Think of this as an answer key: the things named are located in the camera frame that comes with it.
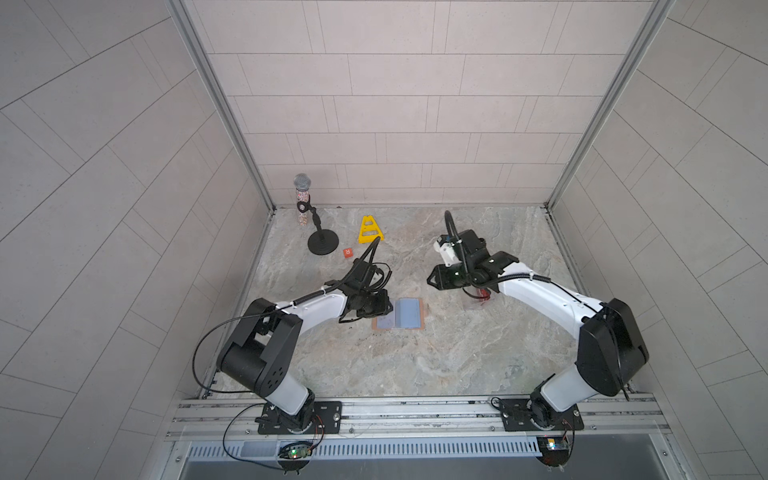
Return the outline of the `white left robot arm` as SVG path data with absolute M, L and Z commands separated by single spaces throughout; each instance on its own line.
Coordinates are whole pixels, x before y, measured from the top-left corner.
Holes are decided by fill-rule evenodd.
M 289 374 L 301 334 L 326 322 L 353 323 L 393 311 L 386 285 L 392 272 L 374 261 L 375 239 L 340 280 L 285 305 L 259 298 L 251 303 L 217 358 L 217 369 L 265 399 L 284 425 L 308 428 L 314 393 Z

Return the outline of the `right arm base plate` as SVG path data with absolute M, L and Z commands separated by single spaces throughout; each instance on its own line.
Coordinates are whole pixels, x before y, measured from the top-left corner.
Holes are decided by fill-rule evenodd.
M 505 432 L 528 431 L 581 431 L 585 425 L 576 405 L 564 412 L 558 412 L 542 401 L 530 398 L 499 398 L 491 400 L 502 419 Z

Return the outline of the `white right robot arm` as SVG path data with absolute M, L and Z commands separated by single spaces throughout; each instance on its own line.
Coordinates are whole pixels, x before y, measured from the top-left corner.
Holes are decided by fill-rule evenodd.
M 527 410 L 541 430 L 562 423 L 574 405 L 595 395 L 614 397 L 645 366 L 650 354 L 631 308 L 619 299 L 584 296 L 541 275 L 507 252 L 490 254 L 486 241 L 471 230 L 457 230 L 444 213 L 447 233 L 434 243 L 442 262 L 427 283 L 437 290 L 474 287 L 527 304 L 577 342 L 573 365 L 539 384 Z

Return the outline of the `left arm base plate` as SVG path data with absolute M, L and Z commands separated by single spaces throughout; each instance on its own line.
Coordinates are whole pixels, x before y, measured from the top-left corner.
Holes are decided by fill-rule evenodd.
M 260 435 L 287 435 L 326 433 L 340 431 L 343 403 L 340 401 L 313 401 L 298 413 L 290 415 L 271 403 L 256 418 Z

